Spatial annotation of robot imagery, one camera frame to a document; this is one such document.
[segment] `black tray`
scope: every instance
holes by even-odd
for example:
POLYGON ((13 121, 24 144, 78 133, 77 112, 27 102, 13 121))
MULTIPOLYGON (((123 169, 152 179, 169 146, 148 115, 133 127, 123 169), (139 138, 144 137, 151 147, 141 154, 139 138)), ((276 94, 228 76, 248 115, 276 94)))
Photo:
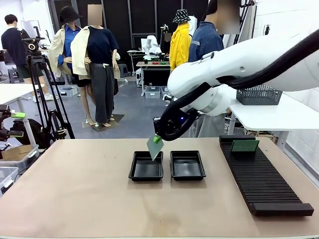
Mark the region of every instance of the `black tray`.
POLYGON ((198 151, 171 151, 170 170, 176 181, 202 180, 206 177, 198 151))
POLYGON ((231 152, 234 140, 255 140, 254 136, 223 135, 220 147, 246 205, 255 216, 312 216, 314 209, 303 203, 262 150, 231 152))
POLYGON ((159 152, 154 161, 148 151, 136 151, 129 178, 133 181, 160 181, 163 177, 163 152, 159 152))

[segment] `black hat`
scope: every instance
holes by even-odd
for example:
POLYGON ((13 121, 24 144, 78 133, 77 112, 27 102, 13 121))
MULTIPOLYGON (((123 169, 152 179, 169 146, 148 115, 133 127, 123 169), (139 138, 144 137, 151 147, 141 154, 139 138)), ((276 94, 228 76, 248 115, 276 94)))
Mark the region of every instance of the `black hat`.
POLYGON ((180 9, 176 12, 176 17, 174 18, 174 23, 184 23, 190 21, 190 18, 188 16, 186 9, 180 9))
POLYGON ((74 21, 76 19, 79 19, 80 16, 71 6, 65 6, 64 8, 62 8, 61 10, 61 14, 60 14, 60 22, 61 23, 68 23, 71 21, 74 21))

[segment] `black mesh basket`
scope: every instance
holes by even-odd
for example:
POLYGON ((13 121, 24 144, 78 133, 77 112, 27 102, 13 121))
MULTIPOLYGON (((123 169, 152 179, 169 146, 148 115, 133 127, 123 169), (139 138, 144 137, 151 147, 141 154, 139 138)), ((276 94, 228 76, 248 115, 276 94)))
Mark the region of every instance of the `black mesh basket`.
POLYGON ((269 86, 260 85, 237 90, 236 99, 246 106, 276 106, 279 104, 282 93, 269 86))

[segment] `slotted rack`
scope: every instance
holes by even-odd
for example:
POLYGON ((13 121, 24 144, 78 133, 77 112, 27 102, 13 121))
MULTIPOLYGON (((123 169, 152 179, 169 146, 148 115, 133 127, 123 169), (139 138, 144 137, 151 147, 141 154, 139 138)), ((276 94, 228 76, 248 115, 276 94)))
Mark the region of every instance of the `slotted rack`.
POLYGON ((231 152, 233 140, 254 136, 223 135, 220 147, 251 214, 255 216, 312 216, 314 209, 303 203, 262 150, 231 152))

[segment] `black shorts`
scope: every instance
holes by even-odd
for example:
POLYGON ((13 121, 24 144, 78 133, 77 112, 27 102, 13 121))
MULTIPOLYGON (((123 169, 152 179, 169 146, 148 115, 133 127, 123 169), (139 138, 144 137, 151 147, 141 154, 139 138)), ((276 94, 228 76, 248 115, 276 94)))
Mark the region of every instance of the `black shorts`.
POLYGON ((89 85, 91 83, 91 79, 83 79, 83 80, 79 80, 79 76, 76 74, 73 74, 72 72, 72 76, 73 76, 73 80, 72 82, 74 82, 78 87, 86 87, 87 85, 89 85))
MULTIPOLYGON (((23 79, 31 78, 31 74, 29 72, 29 68, 27 65, 17 66, 16 69, 21 78, 23 79)), ((43 72, 39 69, 37 65, 35 66, 35 71, 38 77, 43 76, 43 72)))

